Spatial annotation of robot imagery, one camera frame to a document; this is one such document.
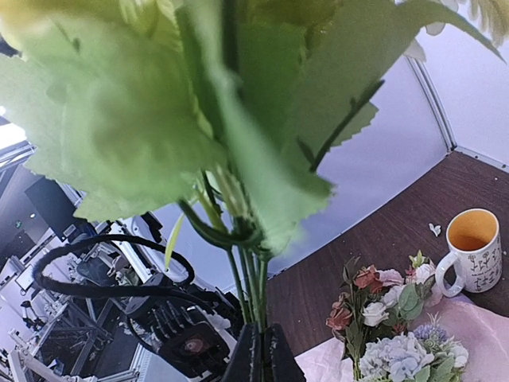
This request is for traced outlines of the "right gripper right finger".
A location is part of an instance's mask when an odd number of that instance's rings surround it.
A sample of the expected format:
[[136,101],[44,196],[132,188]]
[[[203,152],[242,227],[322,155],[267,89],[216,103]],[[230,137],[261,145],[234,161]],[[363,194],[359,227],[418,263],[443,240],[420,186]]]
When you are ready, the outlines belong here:
[[302,382],[305,374],[295,361],[282,326],[271,325],[264,334],[264,380]]

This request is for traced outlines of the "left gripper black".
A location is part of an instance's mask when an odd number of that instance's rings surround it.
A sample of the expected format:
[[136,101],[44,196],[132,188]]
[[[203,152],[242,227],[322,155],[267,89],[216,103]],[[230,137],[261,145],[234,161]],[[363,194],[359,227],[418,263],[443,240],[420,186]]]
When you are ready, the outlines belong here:
[[207,309],[174,297],[133,297],[126,326],[138,343],[183,376],[223,376],[239,337],[238,299],[195,283],[178,286],[162,273],[143,285],[172,287],[198,298]]

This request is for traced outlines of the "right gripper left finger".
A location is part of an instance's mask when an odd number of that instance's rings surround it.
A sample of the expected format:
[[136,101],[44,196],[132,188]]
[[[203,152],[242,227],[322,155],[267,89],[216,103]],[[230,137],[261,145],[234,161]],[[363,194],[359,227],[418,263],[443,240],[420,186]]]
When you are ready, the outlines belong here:
[[262,370],[262,334],[257,324],[246,324],[241,330],[221,381],[261,382]]

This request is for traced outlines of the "brown pink flower bunch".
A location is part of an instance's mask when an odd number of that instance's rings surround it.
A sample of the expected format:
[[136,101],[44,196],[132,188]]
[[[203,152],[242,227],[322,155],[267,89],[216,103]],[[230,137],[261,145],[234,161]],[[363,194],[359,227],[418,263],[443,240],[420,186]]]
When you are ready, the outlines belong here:
[[353,380],[361,380],[361,357],[369,343],[408,331],[410,323],[430,303],[435,286],[435,266],[418,251],[401,274],[395,269],[362,266],[359,257],[349,259],[341,272],[338,299],[325,325],[344,343],[344,357],[352,361]]

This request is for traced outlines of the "pink wrapping paper sheet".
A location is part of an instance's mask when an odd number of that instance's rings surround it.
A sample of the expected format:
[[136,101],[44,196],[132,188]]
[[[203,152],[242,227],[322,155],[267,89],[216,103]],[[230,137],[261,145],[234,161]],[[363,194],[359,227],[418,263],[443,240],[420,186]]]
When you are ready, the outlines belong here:
[[407,333],[352,341],[332,338],[296,357],[307,381],[506,381],[508,320],[456,298],[443,298]]

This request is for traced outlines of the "green fern white flower bunch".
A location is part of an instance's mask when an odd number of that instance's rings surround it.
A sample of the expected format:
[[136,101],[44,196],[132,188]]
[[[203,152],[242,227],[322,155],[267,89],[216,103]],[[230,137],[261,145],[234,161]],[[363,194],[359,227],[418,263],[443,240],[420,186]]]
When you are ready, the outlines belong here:
[[26,166],[84,192],[76,215],[176,203],[243,264],[246,322],[266,324],[267,266],[328,203],[318,175],[369,126],[371,98],[417,35],[453,25],[490,50],[505,1],[4,1],[1,104]]

